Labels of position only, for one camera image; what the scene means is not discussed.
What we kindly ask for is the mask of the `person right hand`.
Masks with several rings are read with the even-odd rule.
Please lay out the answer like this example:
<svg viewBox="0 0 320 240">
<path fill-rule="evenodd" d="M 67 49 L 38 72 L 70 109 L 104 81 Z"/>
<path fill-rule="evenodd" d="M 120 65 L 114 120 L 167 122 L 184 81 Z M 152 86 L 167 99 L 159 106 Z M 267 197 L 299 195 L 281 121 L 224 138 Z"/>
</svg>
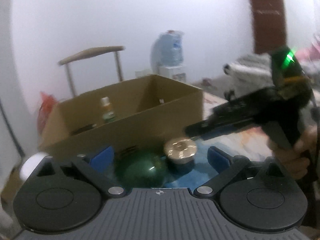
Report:
<svg viewBox="0 0 320 240">
<path fill-rule="evenodd" d="M 311 155 L 316 153 L 317 127 L 309 126 L 301 135 L 292 149 L 281 148 L 271 139 L 268 140 L 268 148 L 272 155 L 280 161 L 295 180 L 302 179 L 307 174 L 310 160 L 302 157 L 302 153 L 309 151 Z"/>
</svg>

